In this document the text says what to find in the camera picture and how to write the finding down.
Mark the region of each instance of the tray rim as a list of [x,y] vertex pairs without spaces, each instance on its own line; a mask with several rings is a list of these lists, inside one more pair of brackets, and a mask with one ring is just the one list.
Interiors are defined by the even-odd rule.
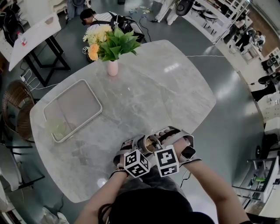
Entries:
[[68,135],[66,135],[64,138],[62,138],[61,140],[57,140],[55,138],[55,136],[53,135],[53,133],[51,133],[52,135],[52,138],[54,139],[55,142],[57,143],[62,143],[64,142],[66,139],[68,139],[69,137],[71,137],[75,132],[77,132],[79,129],[81,129],[83,126],[85,126],[87,123],[89,123],[92,119],[94,119],[95,117],[97,117],[99,114],[101,114],[101,112],[103,111],[103,107],[100,103],[100,101],[98,100],[98,98],[96,97],[95,93],[93,92],[93,90],[91,89],[91,87],[89,86],[89,84],[87,83],[87,81],[85,79],[80,79],[78,80],[77,82],[73,83],[72,85],[70,85],[67,89],[65,89],[64,91],[62,91],[60,94],[58,94],[54,99],[52,99],[43,109],[43,115],[44,115],[44,118],[45,118],[45,122],[47,122],[47,118],[46,118],[46,115],[45,115],[45,109],[46,107],[51,104],[53,101],[55,101],[60,95],[62,95],[64,92],[66,92],[68,89],[70,89],[72,86],[76,85],[78,82],[85,82],[85,84],[87,85],[88,89],[90,90],[90,92],[93,94],[94,98],[96,99],[97,103],[99,104],[100,106],[100,110],[92,117],[90,117],[88,120],[86,120],[84,123],[82,123],[80,126],[78,126],[77,128],[75,128],[72,132],[70,132]]

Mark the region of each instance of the white tray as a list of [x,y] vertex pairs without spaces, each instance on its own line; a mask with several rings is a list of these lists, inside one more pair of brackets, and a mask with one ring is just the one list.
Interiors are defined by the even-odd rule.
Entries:
[[55,97],[44,108],[46,127],[61,143],[102,112],[102,105],[81,79]]

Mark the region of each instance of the hand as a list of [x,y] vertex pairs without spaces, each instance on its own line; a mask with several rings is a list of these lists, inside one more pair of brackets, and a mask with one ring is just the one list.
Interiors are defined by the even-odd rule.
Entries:
[[[156,137],[159,138],[160,136],[163,136],[165,133],[167,133],[169,131],[171,131],[171,130],[165,130],[164,132],[160,132],[159,136],[156,136]],[[173,143],[173,147],[175,149],[175,152],[176,152],[176,155],[177,155],[177,158],[179,161],[180,161],[180,157],[181,157],[181,152],[189,145],[190,145],[189,140],[184,139],[184,138],[180,138],[178,141]]]

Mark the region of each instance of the pink vase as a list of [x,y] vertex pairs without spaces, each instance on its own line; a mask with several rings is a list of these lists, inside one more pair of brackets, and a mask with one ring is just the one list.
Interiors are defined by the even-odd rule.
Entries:
[[119,72],[118,61],[109,61],[107,65],[107,71],[110,76],[116,76]]

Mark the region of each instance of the concrete floor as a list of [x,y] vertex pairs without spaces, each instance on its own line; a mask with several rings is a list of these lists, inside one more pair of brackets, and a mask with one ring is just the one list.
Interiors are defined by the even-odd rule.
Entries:
[[[146,14],[149,20],[159,11],[161,4],[152,0],[126,0],[125,5],[117,5],[116,0],[94,0],[93,9],[98,13],[114,11],[118,14],[128,15],[128,11],[141,5],[151,7],[152,14]],[[138,21],[141,17],[141,9],[132,17]],[[61,25],[65,25],[65,17],[60,17]],[[172,26],[168,26],[166,21],[161,23],[151,23],[142,19],[141,23],[150,31],[153,41],[166,39],[177,46],[186,56],[216,55],[221,56],[221,52],[196,28],[185,19],[179,17]],[[56,40],[63,48],[64,58],[71,67],[71,71],[57,71],[53,74],[49,84],[56,84],[86,66],[88,63],[82,54],[84,43],[82,37],[86,27],[81,25],[77,17],[61,30],[56,36]],[[39,53],[44,45],[37,48]],[[52,60],[48,47],[45,47],[39,55],[39,59],[47,63]],[[255,148],[260,145],[263,136],[263,124],[261,116],[258,114],[246,83],[239,77],[233,67],[224,57],[190,57],[192,63],[201,72],[210,88],[212,89],[217,104],[193,133],[195,136],[195,147],[197,154],[214,171],[220,174],[229,183],[239,178],[246,168],[246,160],[254,158]],[[19,79],[22,71],[19,65],[12,72],[3,77],[2,91],[12,80]],[[35,98],[41,98],[49,89],[34,90]],[[14,145],[24,145],[23,141],[14,136]],[[42,217],[42,206],[47,206],[53,213],[62,206],[61,212],[65,214],[70,223],[73,223],[79,215],[81,209],[87,202],[72,203],[58,189],[54,181],[49,176],[35,148],[24,150],[26,155],[18,159],[23,161],[24,180],[35,179],[43,173],[46,178],[35,183],[33,190],[24,189],[24,202],[20,191],[8,193],[12,202],[15,202],[19,213],[29,224],[38,223]],[[173,179],[180,184],[185,169]],[[204,193],[198,182],[191,177],[183,184],[183,190],[194,210],[202,211],[210,215],[215,221],[215,207],[209,197]]]

